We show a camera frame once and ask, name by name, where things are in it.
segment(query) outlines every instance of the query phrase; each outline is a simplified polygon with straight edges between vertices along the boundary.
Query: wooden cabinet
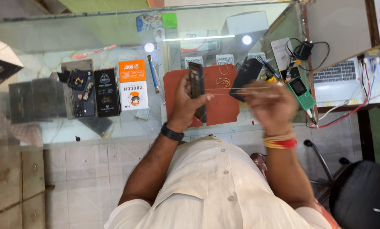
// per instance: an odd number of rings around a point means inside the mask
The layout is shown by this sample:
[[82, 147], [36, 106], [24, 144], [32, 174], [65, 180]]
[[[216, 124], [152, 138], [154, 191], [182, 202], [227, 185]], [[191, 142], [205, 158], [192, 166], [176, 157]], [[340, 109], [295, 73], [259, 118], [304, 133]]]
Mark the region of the wooden cabinet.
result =
[[21, 205], [0, 213], [0, 229], [22, 229]]
[[43, 151], [0, 150], [0, 229], [44, 228]]
[[0, 151], [0, 210], [22, 200], [20, 152]]
[[45, 227], [44, 193], [23, 202], [23, 229]]
[[44, 162], [42, 151], [22, 152], [23, 199], [44, 191]]

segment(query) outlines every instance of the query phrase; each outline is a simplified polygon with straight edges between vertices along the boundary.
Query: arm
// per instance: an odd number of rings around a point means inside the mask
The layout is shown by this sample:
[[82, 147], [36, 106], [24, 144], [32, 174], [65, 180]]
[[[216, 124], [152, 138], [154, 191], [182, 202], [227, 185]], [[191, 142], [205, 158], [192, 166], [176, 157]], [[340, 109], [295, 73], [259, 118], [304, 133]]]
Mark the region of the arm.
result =
[[[292, 118], [297, 102], [288, 88], [268, 82], [253, 82], [240, 91], [246, 93], [248, 105], [263, 125], [266, 137], [281, 136], [292, 131]], [[299, 164], [294, 149], [266, 148], [268, 154], [268, 184], [274, 194], [293, 209], [315, 209], [309, 179]]]
[[[177, 87], [173, 111], [166, 127], [183, 133], [191, 125], [196, 109], [212, 98], [213, 95], [205, 94], [197, 99], [190, 99], [189, 76], [184, 76]], [[118, 205], [134, 199], [142, 199], [153, 205], [166, 179], [177, 144], [178, 141], [159, 134], [149, 152], [129, 176]]]

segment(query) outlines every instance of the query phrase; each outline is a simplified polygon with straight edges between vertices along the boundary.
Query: orange box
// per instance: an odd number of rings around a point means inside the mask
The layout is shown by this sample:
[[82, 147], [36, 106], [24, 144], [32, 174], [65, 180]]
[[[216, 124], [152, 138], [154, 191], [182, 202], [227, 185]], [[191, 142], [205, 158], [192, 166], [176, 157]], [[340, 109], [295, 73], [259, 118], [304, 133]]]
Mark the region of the orange box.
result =
[[145, 60], [127, 60], [118, 62], [120, 83], [145, 81]]

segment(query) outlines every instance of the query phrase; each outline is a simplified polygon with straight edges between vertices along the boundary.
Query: qr code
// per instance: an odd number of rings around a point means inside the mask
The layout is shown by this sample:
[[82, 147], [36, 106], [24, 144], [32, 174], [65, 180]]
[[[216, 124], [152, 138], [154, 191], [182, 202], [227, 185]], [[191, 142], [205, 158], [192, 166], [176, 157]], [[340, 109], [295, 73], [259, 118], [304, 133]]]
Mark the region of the qr code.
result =
[[234, 64], [234, 56], [232, 54], [216, 55], [217, 65]]
[[261, 60], [261, 58], [259, 58], [259, 56], [266, 61], [266, 55], [265, 55], [265, 53], [248, 53], [248, 57], [249, 58], [257, 59], [263, 65], [262, 70], [266, 70], [265, 63]]
[[194, 62], [203, 65], [203, 57], [185, 57], [184, 62], [186, 64], [186, 69], [189, 68], [189, 63]]

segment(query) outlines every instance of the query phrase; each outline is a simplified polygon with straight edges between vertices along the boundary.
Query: glass display counter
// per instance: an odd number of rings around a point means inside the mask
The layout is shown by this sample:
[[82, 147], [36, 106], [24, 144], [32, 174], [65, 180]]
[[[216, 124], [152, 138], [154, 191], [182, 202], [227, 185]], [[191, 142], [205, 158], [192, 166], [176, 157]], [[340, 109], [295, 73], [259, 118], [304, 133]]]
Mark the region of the glass display counter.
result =
[[[256, 12], [260, 12], [263, 17], [251, 16]], [[138, 22], [138, 18], [143, 20], [147, 17], [149, 20], [149, 17], [157, 15], [162, 16], [163, 27], [157, 23]], [[160, 94], [155, 93], [147, 55], [152, 56], [162, 87], [162, 76], [169, 71], [185, 69], [186, 61], [195, 58], [201, 58], [206, 67], [217, 64], [216, 55], [225, 55], [223, 57], [230, 56], [229, 61], [237, 66], [251, 54], [264, 53], [268, 63], [277, 70], [270, 42], [282, 38], [304, 40], [304, 31], [300, 5], [284, 0], [61, 14], [0, 21], [0, 41], [8, 44], [24, 65], [16, 75], [0, 84], [0, 139], [16, 137], [19, 133], [14, 134], [14, 129], [21, 126], [22, 129], [25, 126], [40, 129], [43, 144], [75, 142], [77, 137], [81, 141], [102, 141], [101, 139], [156, 135], [162, 123], [167, 121], [166, 106], [162, 103]], [[148, 115], [146, 111], [139, 114], [137, 110], [131, 110], [122, 111], [120, 116], [115, 117], [94, 117], [89, 121], [70, 120], [61, 115], [58, 108], [57, 113], [44, 120], [10, 125], [15, 118], [10, 116], [11, 109], [14, 109], [10, 105], [10, 84], [53, 77], [53, 71], [62, 71], [62, 63], [76, 61], [75, 55], [111, 45], [116, 47], [90, 54], [81, 60], [92, 59], [94, 70], [115, 67], [118, 75], [119, 61], [144, 59]], [[303, 66], [308, 68], [307, 63], [303, 63]], [[299, 71], [306, 86], [310, 88], [308, 72]], [[207, 129], [212, 128], [223, 133], [227, 130], [230, 132], [234, 126], [258, 125], [248, 107], [241, 102], [239, 106], [240, 113], [236, 122], [213, 126], [204, 124], [189, 128], [186, 135], [207, 134]], [[44, 110], [45, 104], [40, 103], [34, 109]], [[106, 127], [102, 129], [95, 126], [99, 125], [96, 122], [100, 119], [107, 119]], [[300, 114], [296, 122], [304, 122], [304, 115]]]

